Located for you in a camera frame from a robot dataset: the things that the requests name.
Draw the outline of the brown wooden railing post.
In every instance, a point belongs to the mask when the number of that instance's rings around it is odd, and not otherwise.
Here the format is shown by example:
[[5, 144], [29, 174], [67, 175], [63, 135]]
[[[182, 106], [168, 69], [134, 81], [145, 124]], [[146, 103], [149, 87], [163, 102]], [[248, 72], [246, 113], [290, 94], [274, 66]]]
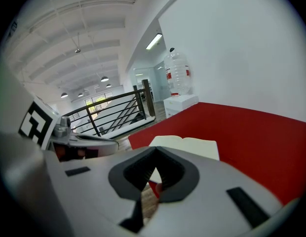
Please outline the brown wooden railing post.
[[[133, 90], [134, 91], [137, 91], [137, 86], [136, 85], [133, 85]], [[140, 111], [141, 110], [141, 106], [140, 106], [140, 96], [138, 93], [135, 93], [135, 98], [136, 98], [136, 103], [137, 103], [137, 107], [138, 107], [138, 110]]]
[[146, 103], [147, 103], [149, 115], [151, 117], [155, 117], [155, 110], [154, 110], [151, 90], [150, 90], [150, 86], [149, 86], [149, 81], [147, 79], [142, 80], [142, 85], [143, 85], [143, 88], [144, 88], [144, 95], [145, 95], [145, 98], [146, 98]]

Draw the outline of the fluorescent ceiling light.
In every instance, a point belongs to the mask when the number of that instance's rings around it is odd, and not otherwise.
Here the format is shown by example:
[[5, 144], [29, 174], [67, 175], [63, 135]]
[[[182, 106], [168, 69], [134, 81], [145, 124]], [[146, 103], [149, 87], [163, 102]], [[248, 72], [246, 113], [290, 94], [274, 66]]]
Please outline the fluorescent ceiling light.
[[162, 34], [157, 33], [155, 37], [151, 40], [151, 42], [147, 45], [146, 50], [151, 50], [151, 48], [155, 46], [161, 38], [162, 38]]

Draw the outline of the glass office partition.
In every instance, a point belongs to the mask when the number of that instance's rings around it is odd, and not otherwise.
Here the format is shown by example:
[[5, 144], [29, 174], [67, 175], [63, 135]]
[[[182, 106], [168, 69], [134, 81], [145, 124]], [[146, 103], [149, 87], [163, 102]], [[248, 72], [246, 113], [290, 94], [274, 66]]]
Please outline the glass office partition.
[[156, 91], [156, 100], [164, 101], [164, 99], [170, 97], [170, 89], [166, 78], [166, 69], [164, 62], [157, 64], [154, 69], [155, 76], [155, 91]]

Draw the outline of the red tablecloth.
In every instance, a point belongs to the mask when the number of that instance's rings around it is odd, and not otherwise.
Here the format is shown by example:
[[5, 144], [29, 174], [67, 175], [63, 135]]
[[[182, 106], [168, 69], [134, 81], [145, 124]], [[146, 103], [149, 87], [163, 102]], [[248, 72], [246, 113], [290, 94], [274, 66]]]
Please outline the red tablecloth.
[[165, 135], [215, 141], [220, 160], [268, 188], [283, 204], [306, 191], [306, 122], [198, 103], [130, 135], [129, 142], [137, 149]]

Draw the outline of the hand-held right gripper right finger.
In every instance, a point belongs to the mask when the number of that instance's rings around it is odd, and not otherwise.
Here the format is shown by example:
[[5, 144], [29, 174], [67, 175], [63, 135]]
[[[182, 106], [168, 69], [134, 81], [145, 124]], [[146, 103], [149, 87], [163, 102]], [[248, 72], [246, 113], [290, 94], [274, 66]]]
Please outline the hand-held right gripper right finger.
[[143, 237], [271, 237], [299, 200], [283, 205], [222, 161], [156, 147], [163, 190]]

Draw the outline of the person's left hand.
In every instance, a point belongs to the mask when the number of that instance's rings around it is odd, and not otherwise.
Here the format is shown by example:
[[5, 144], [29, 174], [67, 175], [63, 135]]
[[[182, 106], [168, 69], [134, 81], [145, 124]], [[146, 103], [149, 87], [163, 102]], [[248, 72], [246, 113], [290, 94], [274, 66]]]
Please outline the person's left hand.
[[63, 145], [57, 145], [55, 147], [55, 153], [60, 162], [98, 157], [98, 152], [96, 150], [88, 150], [87, 148], [67, 147]]

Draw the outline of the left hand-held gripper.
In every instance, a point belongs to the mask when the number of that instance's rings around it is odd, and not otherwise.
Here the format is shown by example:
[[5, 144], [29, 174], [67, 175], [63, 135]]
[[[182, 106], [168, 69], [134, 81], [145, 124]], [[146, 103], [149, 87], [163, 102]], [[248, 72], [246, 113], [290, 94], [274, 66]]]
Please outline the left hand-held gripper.
[[74, 147], [84, 151], [86, 158], [105, 157], [118, 151], [119, 143], [117, 141], [99, 136], [72, 134], [69, 137], [70, 133], [66, 137], [54, 137], [52, 132], [59, 117], [61, 115], [48, 104], [41, 100], [34, 100], [24, 116], [18, 133], [31, 139], [41, 149], [54, 153], [57, 145]]

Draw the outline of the white water dispenser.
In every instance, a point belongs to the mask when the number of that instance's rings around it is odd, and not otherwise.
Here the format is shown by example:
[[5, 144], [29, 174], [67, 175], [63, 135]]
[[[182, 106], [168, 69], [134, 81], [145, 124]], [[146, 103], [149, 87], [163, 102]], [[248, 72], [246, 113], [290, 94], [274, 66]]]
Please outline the white water dispenser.
[[169, 118], [177, 113], [197, 104], [198, 96], [191, 95], [174, 95], [163, 100], [166, 117]]

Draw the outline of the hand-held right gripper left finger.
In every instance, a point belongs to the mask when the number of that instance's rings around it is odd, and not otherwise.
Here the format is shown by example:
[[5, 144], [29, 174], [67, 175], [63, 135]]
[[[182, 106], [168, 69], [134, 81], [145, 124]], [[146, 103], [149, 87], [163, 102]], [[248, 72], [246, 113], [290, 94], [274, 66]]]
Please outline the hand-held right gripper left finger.
[[45, 151], [48, 173], [76, 237], [157, 237], [157, 216], [143, 224], [141, 192], [155, 148], [60, 162]]

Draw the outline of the clear water dispenser bottle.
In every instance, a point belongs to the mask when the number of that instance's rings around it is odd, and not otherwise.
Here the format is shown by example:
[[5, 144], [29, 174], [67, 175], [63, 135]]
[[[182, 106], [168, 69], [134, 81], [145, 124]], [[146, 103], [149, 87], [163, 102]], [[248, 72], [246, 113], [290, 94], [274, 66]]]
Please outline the clear water dispenser bottle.
[[166, 79], [171, 96], [187, 95], [191, 91], [191, 73], [184, 53], [170, 48], [164, 58]]

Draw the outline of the black metal stair railing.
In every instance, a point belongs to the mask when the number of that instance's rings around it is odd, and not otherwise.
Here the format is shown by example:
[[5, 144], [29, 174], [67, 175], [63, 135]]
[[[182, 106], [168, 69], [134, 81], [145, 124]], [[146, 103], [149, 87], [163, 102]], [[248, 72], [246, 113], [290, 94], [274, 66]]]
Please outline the black metal stair railing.
[[[114, 139], [152, 123], [155, 117], [149, 115], [143, 85], [137, 86], [137, 89], [137, 91], [133, 90], [98, 103], [85, 105], [65, 114], [71, 120], [71, 131]], [[137, 107], [135, 93], [140, 96], [140, 111]], [[106, 108], [95, 112], [89, 111], [90, 107], [108, 101], [111, 102]]]

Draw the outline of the window with green trees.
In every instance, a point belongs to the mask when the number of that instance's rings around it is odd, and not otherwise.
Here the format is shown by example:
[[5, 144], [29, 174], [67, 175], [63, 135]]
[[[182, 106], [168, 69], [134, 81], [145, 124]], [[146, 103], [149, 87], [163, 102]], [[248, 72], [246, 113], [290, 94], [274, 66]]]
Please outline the window with green trees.
[[[85, 104], [88, 106], [90, 104], [98, 103], [98, 102], [103, 101], [105, 99], [111, 98], [112, 96], [113, 96], [113, 94], [110, 91], [110, 92], [107, 92], [107, 93], [104, 93], [104, 94], [100, 94], [100, 95], [94, 96], [92, 98], [86, 99], [85, 100]], [[98, 105], [95, 105], [93, 107], [90, 107], [89, 111], [90, 112], [95, 112], [95, 111], [98, 111], [98, 110], [102, 110], [102, 109], [106, 108], [110, 102], [111, 101], [108, 101], [108, 102], [104, 102], [102, 104], [98, 104]]]

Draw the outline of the white notebook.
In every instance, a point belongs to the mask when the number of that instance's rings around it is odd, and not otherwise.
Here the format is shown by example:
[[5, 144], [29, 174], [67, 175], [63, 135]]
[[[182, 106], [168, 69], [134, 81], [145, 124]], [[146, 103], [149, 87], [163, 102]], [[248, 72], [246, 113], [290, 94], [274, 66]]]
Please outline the white notebook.
[[198, 170], [203, 164], [220, 160], [217, 142], [213, 140], [164, 135], [154, 137], [149, 146], [168, 148], [171, 153], [191, 162]]

